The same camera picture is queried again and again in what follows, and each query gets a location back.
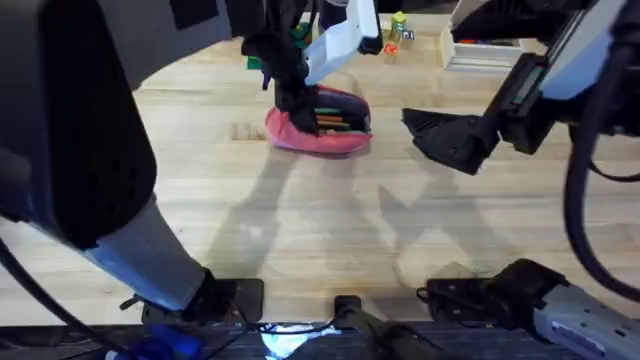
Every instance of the wooden tabletop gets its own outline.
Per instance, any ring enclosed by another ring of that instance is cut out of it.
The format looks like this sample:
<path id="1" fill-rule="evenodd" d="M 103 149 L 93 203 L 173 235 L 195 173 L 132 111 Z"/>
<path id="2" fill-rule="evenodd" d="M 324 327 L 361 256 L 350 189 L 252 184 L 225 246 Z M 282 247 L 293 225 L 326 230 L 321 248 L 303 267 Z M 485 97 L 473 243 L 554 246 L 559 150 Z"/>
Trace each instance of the wooden tabletop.
<path id="1" fill-rule="evenodd" d="M 372 106 L 371 147 L 346 158 L 264 141 L 273 93 L 260 90 L 260 72 L 245 69 L 239 41 L 145 82 L 135 96 L 159 164 L 158 203 L 185 248 L 216 277 L 262 278 L 267 321 L 328 319 L 339 294 L 360 295 L 377 315 L 427 319 L 414 296 L 426 279 L 492 276 L 520 257 L 640 316 L 640 306 L 595 284 L 569 249 L 563 125 L 535 156 L 500 145 L 475 177 L 434 164 L 412 146 L 401 108 L 481 114 L 504 78 L 442 70 L 428 29 L 435 25 L 424 24 L 395 64 L 358 56 L 326 81 Z M 640 169 L 640 146 L 603 139 L 596 159 L 609 171 Z M 591 176 L 588 204 L 587 230 L 600 259 L 640 286 L 640 186 Z M 73 251 L 23 224 L 1 222 L 0 236 L 82 320 L 139 322 L 139 308 L 118 309 L 131 291 Z M 0 325 L 58 323 L 0 272 Z"/>

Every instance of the cable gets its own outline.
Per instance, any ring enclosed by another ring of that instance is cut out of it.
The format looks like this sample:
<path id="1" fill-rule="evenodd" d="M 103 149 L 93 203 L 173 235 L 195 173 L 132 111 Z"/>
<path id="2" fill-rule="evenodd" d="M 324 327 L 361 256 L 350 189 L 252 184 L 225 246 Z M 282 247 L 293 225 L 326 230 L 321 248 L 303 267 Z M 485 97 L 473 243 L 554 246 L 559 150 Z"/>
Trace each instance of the cable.
<path id="1" fill-rule="evenodd" d="M 318 326 L 315 327 L 313 329 L 308 329 L 308 330 L 300 330 L 300 331 L 270 331 L 270 330 L 262 330 L 260 327 L 258 327 L 257 331 L 260 334 L 268 334 L 268 335 L 304 335 L 304 334 L 313 334 L 313 333 L 318 333 L 318 332 L 323 332 L 325 330 L 327 330 L 328 328 L 332 327 L 335 324 L 336 319 L 334 318 L 333 320 L 329 321 L 328 323 L 322 325 L 322 326 Z"/>
<path id="2" fill-rule="evenodd" d="M 324 324 L 322 326 L 313 328 L 313 329 L 300 330 L 300 331 L 271 331 L 271 329 L 276 327 L 278 324 L 270 324 L 271 327 L 268 330 L 263 330 L 262 328 L 265 327 L 266 325 L 250 323 L 247 320 L 247 317 L 246 317 L 244 311 L 242 310 L 242 308 L 240 306 L 238 306 L 238 304 L 236 304 L 236 303 L 233 303 L 233 306 L 238 311 L 238 314 L 240 314 L 240 318 L 242 320 L 242 324 L 246 329 L 248 329 L 249 331 L 255 330 L 256 332 L 258 332 L 260 334 L 267 334 L 267 335 L 303 335 L 303 334 L 313 334 L 313 333 L 317 333 L 317 332 L 322 332 L 322 331 L 332 327 L 335 324 L 336 320 L 338 318 L 340 318 L 340 316 L 341 316 L 341 314 L 338 314 L 335 318 L 333 318 L 328 323 L 326 323 L 326 324 Z M 296 324 L 298 324 L 298 325 L 308 325 L 308 324 L 305 324 L 305 323 L 296 323 Z"/>
<path id="3" fill-rule="evenodd" d="M 209 353 L 209 355 L 204 357 L 204 360 L 209 360 L 209 359 L 213 359 L 216 355 L 220 354 L 221 352 L 223 352 L 226 348 L 228 348 L 229 346 L 231 346 L 231 344 L 233 344 L 234 342 L 240 340 L 241 337 L 247 335 L 249 333 L 249 329 L 243 329 L 242 332 L 232 338 L 230 338 L 229 340 L 227 340 L 224 344 L 218 346 L 216 349 L 214 349 L 213 351 L 211 351 L 211 353 Z"/>
<path id="4" fill-rule="evenodd" d="M 584 195 L 589 163 L 609 105 L 617 94 L 633 55 L 634 49 L 630 46 L 613 47 L 589 96 L 569 157 L 564 188 L 564 219 L 571 248 L 585 270 L 605 288 L 640 302 L 637 288 L 613 277 L 598 261 L 584 229 Z"/>
<path id="5" fill-rule="evenodd" d="M 598 165 L 596 165 L 593 161 L 589 162 L 589 170 L 593 171 L 594 173 L 602 176 L 603 178 L 605 178 L 607 180 L 611 180 L 611 181 L 615 181 L 615 182 L 632 183 L 632 182 L 639 182 L 640 181 L 640 173 L 633 174 L 633 175 L 611 175 L 611 174 L 607 174 L 607 173 L 603 172 L 602 170 L 600 170 Z"/>
<path id="6" fill-rule="evenodd" d="M 413 335 L 416 339 L 418 339 L 418 340 L 420 340 L 420 341 L 422 341 L 422 342 L 424 342 L 426 344 L 431 345 L 433 348 L 435 348 L 435 349 L 437 349 L 439 351 L 444 351 L 444 348 L 442 346 L 440 346 L 440 345 L 434 343 L 433 341 L 431 341 L 430 339 L 422 336 L 415 329 L 413 329 L 413 328 L 411 328 L 409 326 L 402 325 L 402 324 L 394 324 L 393 326 L 391 326 L 389 328 L 389 330 L 396 330 L 396 329 L 398 329 L 400 331 L 407 332 L 407 333 Z"/>
<path id="7" fill-rule="evenodd" d="M 575 137 L 576 137 L 576 128 L 573 126 L 569 126 L 569 138 L 571 139 L 571 142 L 575 142 Z M 594 173 L 602 176 L 603 178 L 610 180 L 610 181 L 615 181 L 615 182 L 620 182 L 620 183 L 634 183 L 634 182 L 640 182 L 640 173 L 638 174 L 633 174 L 633 175 L 611 175 L 611 174 L 607 174 L 604 171 L 602 171 L 598 165 L 596 165 L 593 160 L 589 161 L 589 170 L 593 171 Z"/>
<path id="8" fill-rule="evenodd" d="M 97 351 L 100 351 L 100 350 L 104 350 L 104 348 L 101 346 L 101 347 L 98 347 L 98 348 L 95 348 L 95 349 L 91 349 L 91 350 L 87 350 L 87 351 L 79 352 L 79 353 L 77 353 L 77 354 L 69 355 L 69 356 L 67 356 L 67 357 L 63 357 L 63 358 L 61 358 L 61 359 L 59 359 L 59 360 L 72 360 L 72 359 L 77 359 L 77 358 L 82 357 L 82 356 L 84 356 L 84 355 L 89 355 L 89 354 L 91 354 L 91 353 L 94 353 L 94 352 L 97 352 Z"/>
<path id="9" fill-rule="evenodd" d="M 24 267 L 20 264 L 18 259 L 13 256 L 7 245 L 4 243 L 2 238 L 0 238 L 0 263 L 4 266 L 5 269 L 13 276 L 13 278 L 29 293 L 33 296 L 38 302 L 47 308 L 47 310 L 51 311 L 54 315 L 56 315 L 60 320 L 64 321 L 76 331 L 82 332 L 83 334 L 95 339 L 97 343 L 104 346 L 107 349 L 113 350 L 118 354 L 129 358 L 136 359 L 136 356 L 131 354 L 127 349 L 122 347 L 121 345 L 116 344 L 110 339 L 106 338 L 102 334 L 96 332 L 91 329 L 83 322 L 78 320 L 75 316 L 70 314 L 65 308 L 63 308 L 60 304 L 58 304 L 52 297 L 49 295 L 37 281 L 25 270 Z"/>

